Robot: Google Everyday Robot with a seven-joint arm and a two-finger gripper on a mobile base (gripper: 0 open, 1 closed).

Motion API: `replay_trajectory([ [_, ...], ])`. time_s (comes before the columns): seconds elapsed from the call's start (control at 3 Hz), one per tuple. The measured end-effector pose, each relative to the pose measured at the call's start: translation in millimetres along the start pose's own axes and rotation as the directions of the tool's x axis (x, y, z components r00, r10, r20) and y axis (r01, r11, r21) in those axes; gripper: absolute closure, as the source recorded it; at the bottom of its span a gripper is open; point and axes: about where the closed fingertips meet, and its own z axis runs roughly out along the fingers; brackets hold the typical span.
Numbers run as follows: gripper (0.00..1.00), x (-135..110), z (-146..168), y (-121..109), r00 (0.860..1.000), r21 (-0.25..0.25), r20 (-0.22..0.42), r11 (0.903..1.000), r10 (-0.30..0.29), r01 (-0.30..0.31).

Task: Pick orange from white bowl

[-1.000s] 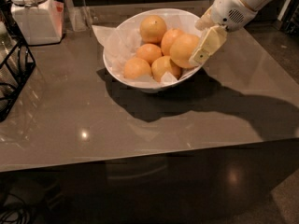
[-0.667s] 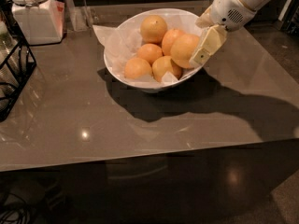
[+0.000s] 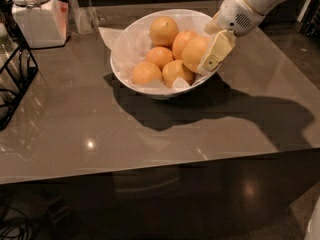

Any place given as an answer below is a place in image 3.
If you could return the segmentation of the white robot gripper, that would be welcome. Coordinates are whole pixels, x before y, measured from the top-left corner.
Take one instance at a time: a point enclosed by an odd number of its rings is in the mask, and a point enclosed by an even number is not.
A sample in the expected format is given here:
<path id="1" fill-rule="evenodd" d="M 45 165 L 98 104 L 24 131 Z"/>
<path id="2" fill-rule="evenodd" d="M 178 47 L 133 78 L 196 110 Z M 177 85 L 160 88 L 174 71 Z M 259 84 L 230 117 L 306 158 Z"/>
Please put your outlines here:
<path id="1" fill-rule="evenodd" d="M 197 67 L 198 73 L 207 75 L 214 72 L 234 49 L 236 36 L 247 35 L 264 18 L 247 0 L 224 0 L 218 13 L 204 26 L 207 34 L 214 35 Z"/>

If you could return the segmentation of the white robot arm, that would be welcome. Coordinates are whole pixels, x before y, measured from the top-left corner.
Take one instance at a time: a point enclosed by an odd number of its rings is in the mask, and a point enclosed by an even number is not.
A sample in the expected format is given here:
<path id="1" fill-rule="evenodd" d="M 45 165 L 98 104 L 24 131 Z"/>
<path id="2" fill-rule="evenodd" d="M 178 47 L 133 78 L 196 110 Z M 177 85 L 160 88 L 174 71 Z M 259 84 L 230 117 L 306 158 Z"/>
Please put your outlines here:
<path id="1" fill-rule="evenodd" d="M 214 72 L 231 53 L 236 39 L 254 30 L 277 5 L 287 0 L 224 0 L 204 31 L 211 36 L 196 67 L 201 75 Z"/>

